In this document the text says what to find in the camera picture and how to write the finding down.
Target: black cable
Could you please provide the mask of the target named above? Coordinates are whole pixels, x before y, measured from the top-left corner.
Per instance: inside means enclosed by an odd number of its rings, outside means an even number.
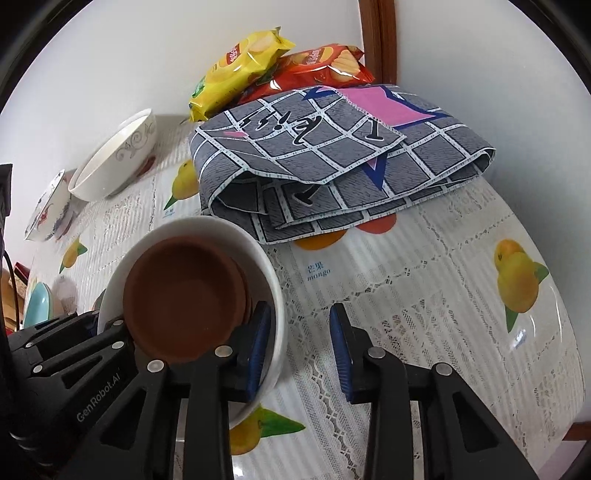
[[[21,319],[18,314],[18,293],[17,293],[17,282],[14,279],[14,270],[12,269],[12,263],[10,262],[10,257],[6,250],[4,251],[4,258],[6,259],[6,263],[8,264],[8,271],[10,272],[10,279],[12,280],[12,290],[14,292],[14,312],[17,316],[17,331],[21,328]]]

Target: terracotta pot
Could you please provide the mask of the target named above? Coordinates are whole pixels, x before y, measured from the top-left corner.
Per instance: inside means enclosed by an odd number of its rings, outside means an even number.
[[[228,255],[197,236],[148,248],[125,282],[125,324],[137,345],[168,363],[222,345],[247,308],[243,276]]]

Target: white wall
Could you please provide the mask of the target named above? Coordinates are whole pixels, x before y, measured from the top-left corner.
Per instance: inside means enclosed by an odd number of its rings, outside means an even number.
[[[399,83],[498,149],[486,175],[566,303],[591,384],[591,96],[507,0],[396,0]],[[591,420],[591,395],[579,420]]]
[[[205,71],[241,38],[282,26],[295,51],[362,47],[357,0],[95,0],[47,45],[0,114],[0,163],[13,163],[6,248],[30,265],[22,233],[39,195],[133,113],[188,114]]]

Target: large white bowl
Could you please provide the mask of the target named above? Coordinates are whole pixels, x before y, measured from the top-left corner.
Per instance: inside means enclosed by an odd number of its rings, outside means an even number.
[[[275,386],[287,349],[284,302],[277,274],[261,246],[245,230],[227,220],[197,216],[174,220],[148,233],[127,252],[109,280],[100,305],[98,332],[104,331],[107,322],[123,315],[125,281],[136,260],[152,245],[166,238],[182,235],[198,235],[215,242],[218,248],[224,250],[242,268],[253,304],[258,300],[266,300],[275,311],[274,328],[271,327],[261,385],[252,402],[246,405],[230,403],[232,428],[248,417],[260,403],[261,397]]]
[[[42,242],[60,236],[72,219],[72,196],[61,170],[39,198],[25,229],[25,240]]]
[[[129,117],[78,167],[68,189],[87,202],[105,198],[141,168],[154,148],[156,137],[156,117],[151,109]]]

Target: floral patterned bowl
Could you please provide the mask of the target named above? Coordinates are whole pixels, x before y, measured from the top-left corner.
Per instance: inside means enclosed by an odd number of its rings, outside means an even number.
[[[68,185],[70,192],[87,202],[116,192],[144,165],[156,136],[156,117],[151,109],[128,118],[78,167]]]
[[[25,229],[25,240],[43,242],[52,236],[60,237],[72,219],[72,196],[61,170],[47,186]]]

